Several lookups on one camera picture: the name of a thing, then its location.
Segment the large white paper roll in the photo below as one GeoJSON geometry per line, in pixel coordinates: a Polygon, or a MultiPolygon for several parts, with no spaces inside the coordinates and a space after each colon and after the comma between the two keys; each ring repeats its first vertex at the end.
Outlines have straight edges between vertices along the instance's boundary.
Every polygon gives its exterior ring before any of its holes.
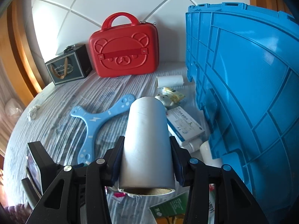
{"type": "Polygon", "coordinates": [[[139,98],[130,107],[119,190],[133,196],[175,191],[165,107],[156,98],[139,98]]]}

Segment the blue boomerang toy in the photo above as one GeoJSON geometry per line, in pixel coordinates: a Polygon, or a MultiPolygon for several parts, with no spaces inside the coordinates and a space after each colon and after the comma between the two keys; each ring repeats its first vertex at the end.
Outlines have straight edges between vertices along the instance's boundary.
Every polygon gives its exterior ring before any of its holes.
{"type": "Polygon", "coordinates": [[[87,112],[81,106],[71,109],[70,115],[82,119],[87,128],[85,140],[77,157],[78,164],[89,164],[95,160],[95,141],[100,128],[111,118],[129,111],[135,100],[134,95],[126,94],[107,111],[96,114],[87,112]]]}

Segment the crumpled white tissue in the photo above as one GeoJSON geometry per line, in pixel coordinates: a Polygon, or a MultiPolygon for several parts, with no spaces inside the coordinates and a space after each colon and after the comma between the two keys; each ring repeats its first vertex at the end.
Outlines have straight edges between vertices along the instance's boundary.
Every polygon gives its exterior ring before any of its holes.
{"type": "Polygon", "coordinates": [[[29,112],[27,113],[27,119],[29,122],[36,120],[40,108],[41,105],[35,105],[29,109],[29,112]]]}

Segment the green orange medicine box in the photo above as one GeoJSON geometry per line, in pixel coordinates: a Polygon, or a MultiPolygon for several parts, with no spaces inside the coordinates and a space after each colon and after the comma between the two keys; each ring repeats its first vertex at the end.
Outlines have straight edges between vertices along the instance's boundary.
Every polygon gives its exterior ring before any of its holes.
{"type": "MultiPolygon", "coordinates": [[[[183,223],[187,209],[189,192],[185,191],[169,200],[151,206],[149,209],[156,223],[183,223]]],[[[214,223],[215,185],[209,185],[208,223],[214,223]]]]}

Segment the white lint roller refill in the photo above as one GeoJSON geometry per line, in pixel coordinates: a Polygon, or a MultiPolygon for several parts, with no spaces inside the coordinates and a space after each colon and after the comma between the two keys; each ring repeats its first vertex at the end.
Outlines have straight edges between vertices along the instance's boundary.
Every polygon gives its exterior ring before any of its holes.
{"type": "Polygon", "coordinates": [[[221,168],[223,162],[220,158],[213,159],[211,155],[210,145],[209,142],[206,141],[202,145],[200,145],[199,151],[201,153],[203,162],[208,166],[218,167],[221,168]]]}

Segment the small white bottle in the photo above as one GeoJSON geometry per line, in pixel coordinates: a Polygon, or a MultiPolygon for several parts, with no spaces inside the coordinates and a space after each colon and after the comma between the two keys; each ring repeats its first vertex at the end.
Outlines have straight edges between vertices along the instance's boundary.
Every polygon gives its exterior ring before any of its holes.
{"type": "Polygon", "coordinates": [[[193,152],[198,151],[202,144],[203,144],[202,140],[200,138],[197,138],[197,139],[193,139],[193,140],[189,141],[182,148],[188,150],[188,152],[191,154],[193,152]]]}

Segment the white blue medicine box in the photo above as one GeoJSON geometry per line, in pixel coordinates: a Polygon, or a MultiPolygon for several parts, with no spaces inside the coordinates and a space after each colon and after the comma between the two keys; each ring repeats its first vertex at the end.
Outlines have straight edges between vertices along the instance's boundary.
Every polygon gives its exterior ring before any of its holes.
{"type": "Polygon", "coordinates": [[[205,133],[205,129],[191,117],[182,107],[178,106],[166,112],[169,133],[183,147],[205,133]]]}

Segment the striped table cloth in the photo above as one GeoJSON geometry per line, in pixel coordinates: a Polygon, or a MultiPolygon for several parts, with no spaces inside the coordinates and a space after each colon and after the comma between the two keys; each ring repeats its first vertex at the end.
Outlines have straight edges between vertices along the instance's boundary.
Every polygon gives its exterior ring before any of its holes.
{"type": "MultiPolygon", "coordinates": [[[[202,141],[209,138],[209,128],[203,111],[199,111],[195,100],[195,84],[187,81],[184,63],[162,63],[152,74],[130,75],[116,78],[101,78],[92,71],[86,79],[62,85],[50,83],[39,93],[17,121],[4,157],[4,190],[8,206],[27,202],[21,180],[26,177],[27,143],[40,141],[55,163],[77,164],[77,157],[86,137],[86,126],[82,119],[71,117],[71,109],[82,106],[90,113],[100,113],[112,107],[120,97],[133,94],[136,98],[154,97],[159,93],[155,85],[157,76],[182,75],[184,85],[177,88],[186,97],[180,106],[204,129],[202,141]],[[29,122],[27,114],[39,105],[36,118],[29,122]]],[[[95,155],[104,156],[118,137],[126,131],[128,112],[113,117],[99,131],[95,143],[95,155]]],[[[108,192],[107,201],[112,223],[156,223],[150,207],[187,191],[176,183],[176,192],[158,197],[125,197],[121,202],[108,192]]]]}

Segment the dark gift box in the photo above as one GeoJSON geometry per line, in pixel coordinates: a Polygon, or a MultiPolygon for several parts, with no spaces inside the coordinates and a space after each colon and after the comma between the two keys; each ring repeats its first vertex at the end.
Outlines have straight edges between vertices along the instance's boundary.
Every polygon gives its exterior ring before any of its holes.
{"type": "Polygon", "coordinates": [[[46,63],[46,68],[55,85],[86,78],[92,71],[86,45],[66,47],[56,58],[46,63]]]}

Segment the white paper roll far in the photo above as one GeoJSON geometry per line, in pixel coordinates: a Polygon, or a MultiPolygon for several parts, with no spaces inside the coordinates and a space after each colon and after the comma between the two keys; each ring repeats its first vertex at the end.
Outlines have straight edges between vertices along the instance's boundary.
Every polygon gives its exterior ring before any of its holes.
{"type": "Polygon", "coordinates": [[[156,87],[157,88],[168,88],[183,86],[184,78],[182,75],[169,75],[169,76],[157,76],[156,87]]]}

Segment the blue plastic storage crate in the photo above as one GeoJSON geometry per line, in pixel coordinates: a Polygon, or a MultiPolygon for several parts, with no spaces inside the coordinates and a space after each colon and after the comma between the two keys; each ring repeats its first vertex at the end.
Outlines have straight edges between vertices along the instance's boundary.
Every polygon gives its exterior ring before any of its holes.
{"type": "Polygon", "coordinates": [[[245,3],[191,5],[187,78],[230,165],[270,223],[298,223],[298,23],[245,3]]]}

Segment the red bear hard case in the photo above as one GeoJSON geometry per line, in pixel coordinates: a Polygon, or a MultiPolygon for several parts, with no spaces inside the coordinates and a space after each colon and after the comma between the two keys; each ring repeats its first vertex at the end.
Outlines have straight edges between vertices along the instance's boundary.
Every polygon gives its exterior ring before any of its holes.
{"type": "Polygon", "coordinates": [[[89,38],[92,62],[100,77],[153,73],[159,65],[156,26],[126,12],[110,15],[89,38]]]}

